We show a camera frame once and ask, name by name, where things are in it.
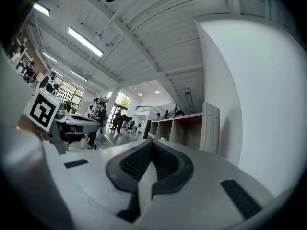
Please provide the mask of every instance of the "black strip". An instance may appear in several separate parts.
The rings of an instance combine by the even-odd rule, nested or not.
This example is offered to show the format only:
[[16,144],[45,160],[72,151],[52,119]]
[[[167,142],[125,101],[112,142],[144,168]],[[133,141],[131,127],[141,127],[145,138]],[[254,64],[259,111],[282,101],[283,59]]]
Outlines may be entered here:
[[235,180],[225,180],[220,184],[245,219],[261,211],[259,204]]
[[88,163],[87,160],[85,160],[85,159],[80,159],[80,160],[76,160],[76,161],[64,163],[64,165],[65,165],[65,167],[66,167],[67,169],[70,169],[70,168],[72,168],[72,167],[80,166],[80,165],[83,165],[83,164],[86,164],[86,163]]

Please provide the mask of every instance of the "white shelving unit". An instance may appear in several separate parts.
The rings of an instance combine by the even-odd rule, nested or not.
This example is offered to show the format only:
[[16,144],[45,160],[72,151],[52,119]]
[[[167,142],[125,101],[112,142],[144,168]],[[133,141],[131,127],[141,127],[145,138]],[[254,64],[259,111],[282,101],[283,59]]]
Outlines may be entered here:
[[149,133],[155,139],[166,135],[168,141],[217,153],[219,131],[219,109],[204,103],[202,113],[153,121]]

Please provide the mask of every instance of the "floor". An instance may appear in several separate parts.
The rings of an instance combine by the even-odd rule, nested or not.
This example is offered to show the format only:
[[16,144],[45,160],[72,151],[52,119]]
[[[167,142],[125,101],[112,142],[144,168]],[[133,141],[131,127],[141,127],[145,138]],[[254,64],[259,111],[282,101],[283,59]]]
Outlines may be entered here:
[[[134,139],[135,132],[129,134],[122,134],[121,136],[117,135],[117,132],[114,130],[109,129],[107,126],[106,134],[101,140],[97,143],[97,150],[107,149],[110,147],[115,147],[123,144],[127,144],[130,142],[134,142],[141,138],[141,133],[138,133],[137,139]],[[81,141],[73,142],[68,146],[68,151],[74,152],[91,152],[95,151],[95,149],[87,149],[87,144],[84,144],[84,148],[81,149]]]

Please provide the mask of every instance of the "white wall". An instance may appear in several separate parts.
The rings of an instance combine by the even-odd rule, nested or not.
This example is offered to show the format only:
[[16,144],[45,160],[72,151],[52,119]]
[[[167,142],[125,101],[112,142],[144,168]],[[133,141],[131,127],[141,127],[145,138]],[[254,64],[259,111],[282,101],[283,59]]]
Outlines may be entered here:
[[165,97],[165,96],[159,97],[158,94],[155,95],[156,96],[149,95],[142,98],[139,106],[160,106],[160,105],[170,104],[169,102],[170,97]]
[[132,98],[126,114],[128,117],[132,117],[132,120],[134,120],[135,123],[136,117],[134,116],[134,113],[138,105],[140,105],[140,101],[136,100],[135,98]]
[[234,78],[220,50],[196,23],[204,62],[204,101],[220,109],[218,154],[238,166],[242,147],[242,114]]
[[272,25],[243,18],[200,24],[236,84],[243,123],[239,168],[277,196],[296,184],[306,163],[307,55]]
[[85,112],[87,110],[87,108],[90,106],[91,102],[93,101],[93,99],[95,99],[96,96],[92,95],[90,93],[84,92],[84,95],[78,105],[78,109],[76,112],[85,115]]

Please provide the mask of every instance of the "person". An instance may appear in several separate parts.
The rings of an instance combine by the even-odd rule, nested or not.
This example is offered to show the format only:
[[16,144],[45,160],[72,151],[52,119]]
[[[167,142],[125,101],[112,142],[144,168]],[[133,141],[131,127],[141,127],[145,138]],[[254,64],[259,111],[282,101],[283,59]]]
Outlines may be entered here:
[[46,90],[50,93],[53,92],[53,83],[54,79],[56,78],[56,73],[52,72],[50,76],[45,76],[44,79],[41,81],[39,88],[46,88]]
[[183,111],[181,111],[181,110],[176,111],[175,117],[182,117],[182,116],[185,116]]
[[31,83],[34,83],[36,81],[37,74],[34,72]]
[[24,46],[20,45],[17,50],[16,50],[16,54],[11,58],[11,64],[14,68],[16,68],[18,66],[18,63],[20,61],[21,58],[21,54],[24,52]]
[[34,68],[34,62],[33,61],[31,61],[30,62],[30,65],[28,66],[28,67],[26,67],[26,73],[25,73],[25,75],[24,75],[24,79],[27,81],[27,82],[29,82],[29,80],[30,80],[30,78],[33,76],[33,74],[35,73],[34,72],[34,70],[33,70],[33,68]]
[[128,117],[126,116],[126,114],[121,115],[121,116],[119,116],[119,118],[118,118],[117,134],[118,134],[119,136],[121,136],[120,129],[122,128],[122,124],[123,124],[124,121],[128,121]]
[[[97,104],[97,107],[100,109],[97,113],[97,116],[95,120],[97,120],[100,123],[100,127],[102,127],[103,135],[106,132],[106,120],[107,120],[107,114],[106,114],[106,104],[104,102],[99,102]],[[93,149],[95,144],[97,131],[90,133],[89,138],[90,141],[88,142],[88,149]]]
[[112,119],[113,119],[113,126],[112,126],[110,129],[116,130],[119,116],[120,116],[120,110],[118,109],[118,110],[117,110],[117,113],[115,113],[115,114],[112,116]]
[[70,110],[71,110],[71,105],[69,104],[68,101],[66,101],[66,111],[69,113]]

